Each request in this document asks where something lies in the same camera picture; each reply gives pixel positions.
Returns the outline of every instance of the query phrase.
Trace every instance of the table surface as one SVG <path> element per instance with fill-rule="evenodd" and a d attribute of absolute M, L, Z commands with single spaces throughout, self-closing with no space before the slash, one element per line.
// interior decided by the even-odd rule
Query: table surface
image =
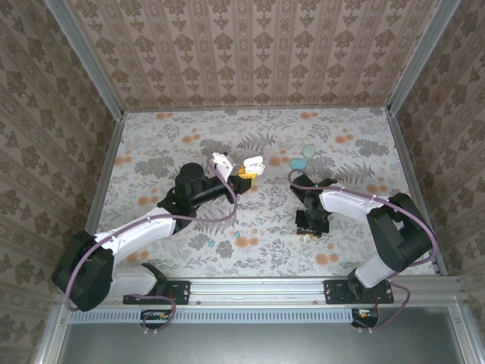
<path fill-rule="evenodd" d="M 179 111 L 124 115 L 98 231 L 144 215 L 174 186 L 180 167 L 205 164 L 213 152 L 236 162 L 262 155 L 266 169 L 239 197 L 236 219 L 192 223 L 132 254 L 122 266 L 150 262 L 172 278 L 347 275 L 375 253 L 367 225 L 330 216 L 320 239 L 296 235 L 302 204 L 289 190 L 291 158 L 316 146 L 306 172 L 315 182 L 337 179 L 353 190 L 392 196 L 408 185 L 383 108 Z M 202 218 L 227 215 L 224 198 L 204 204 Z M 431 264 L 405 271 L 434 274 Z"/>

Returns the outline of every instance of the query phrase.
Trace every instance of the green object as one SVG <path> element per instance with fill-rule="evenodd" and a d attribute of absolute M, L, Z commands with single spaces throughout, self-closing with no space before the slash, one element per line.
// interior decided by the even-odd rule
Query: green object
<path fill-rule="evenodd" d="M 303 147 L 303 156 L 307 159 L 310 159 L 315 155 L 315 145 L 314 144 L 306 144 L 305 147 Z"/>
<path fill-rule="evenodd" d="M 289 163 L 291 169 L 305 169 L 306 167 L 306 159 L 304 158 L 292 158 L 291 162 Z"/>

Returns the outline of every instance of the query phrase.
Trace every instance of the black mounting bracket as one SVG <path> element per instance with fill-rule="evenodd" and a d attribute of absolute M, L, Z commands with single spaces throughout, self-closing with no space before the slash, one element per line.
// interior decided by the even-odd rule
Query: black mounting bracket
<path fill-rule="evenodd" d="M 385 280 L 365 290 L 359 298 L 351 291 L 348 279 L 324 281 L 324 292 L 327 305 L 373 304 L 376 298 L 379 304 L 394 303 L 393 289 Z"/>
<path fill-rule="evenodd" d="M 149 263 L 143 263 L 143 267 L 147 268 L 155 278 L 157 283 L 146 296 L 164 296 L 170 297 L 177 305 L 188 305 L 190 298 L 190 281 L 169 281 L 165 275 L 159 271 L 155 266 Z M 167 305 L 165 300 L 151 300 L 135 298 L 131 295 L 123 297 L 123 304 L 125 305 Z"/>

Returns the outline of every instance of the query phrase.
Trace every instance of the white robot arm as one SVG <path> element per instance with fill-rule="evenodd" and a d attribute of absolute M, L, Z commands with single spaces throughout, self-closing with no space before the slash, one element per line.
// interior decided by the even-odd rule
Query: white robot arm
<path fill-rule="evenodd" d="M 306 207 L 305 211 L 298 210 L 296 213 L 298 234 L 321 236 L 328 233 L 328 216 L 332 213 L 348 216 L 371 228 L 377 253 L 349 274 L 346 282 L 339 286 L 339 293 L 331 293 L 334 300 L 347 295 L 340 301 L 336 300 L 336 303 L 343 303 L 344 300 L 346 303 L 374 302 L 375 287 L 376 290 L 378 286 L 383 287 L 386 292 L 386 278 L 403 271 L 432 248 L 431 240 L 422 226 L 407 215 L 378 202 L 390 202 L 397 209 L 405 210 L 408 215 L 424 221 L 416 205 L 404 193 L 369 199 L 364 194 L 347 193 L 345 187 L 330 187 L 336 183 L 336 180 L 330 178 L 315 184 L 306 174 L 297 177 L 293 183 L 291 191 Z M 322 192 L 298 186 L 328 188 Z"/>
<path fill-rule="evenodd" d="M 256 177 L 264 172 L 262 157 L 249 158 L 243 165 L 237 165 L 230 156 L 213 153 L 209 162 L 235 194 L 249 190 Z M 148 294 L 157 284 L 159 277 L 156 275 L 163 276 L 155 267 L 114 268 L 129 254 L 176 234 L 190 223 L 183 218 L 164 218 L 163 215 L 194 218 L 200 205 L 219 196 L 227 196 L 233 202 L 219 177 L 206 177 L 202 166 L 196 163 L 184 165 L 175 178 L 175 187 L 146 215 L 95 236 L 85 231 L 73 235 L 52 275 L 53 282 L 66 292 L 71 275 L 86 251 L 102 243 L 74 279 L 70 299 L 78 308 L 88 311 L 108 295 Z"/>

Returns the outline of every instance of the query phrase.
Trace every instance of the wallpaper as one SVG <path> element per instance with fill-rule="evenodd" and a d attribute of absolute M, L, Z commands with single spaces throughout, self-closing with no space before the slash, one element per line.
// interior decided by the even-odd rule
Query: wallpaper
<path fill-rule="evenodd" d="M 485 329 L 485 2 L 461 1 L 399 111 L 447 268 Z"/>
<path fill-rule="evenodd" d="M 437 0 L 67 0 L 124 109 L 385 105 Z"/>
<path fill-rule="evenodd" d="M 0 362 L 36 353 L 113 123 L 45 4 L 0 1 Z"/>
<path fill-rule="evenodd" d="M 150 262 L 169 277 L 315 277 L 340 275 L 375 254 L 368 224 L 329 217 L 321 238 L 296 234 L 296 211 L 305 209 L 289 190 L 292 158 L 307 156 L 305 172 L 315 181 L 393 196 L 408 185 L 383 108 L 264 109 L 126 113 L 99 231 L 109 231 L 152 210 L 174 186 L 180 167 L 205 165 L 213 152 L 235 162 L 261 155 L 266 168 L 238 200 L 236 218 L 192 223 L 183 231 L 144 246 L 124 266 Z M 200 218 L 230 213 L 227 199 L 202 205 Z M 428 263 L 406 274 L 433 274 Z"/>

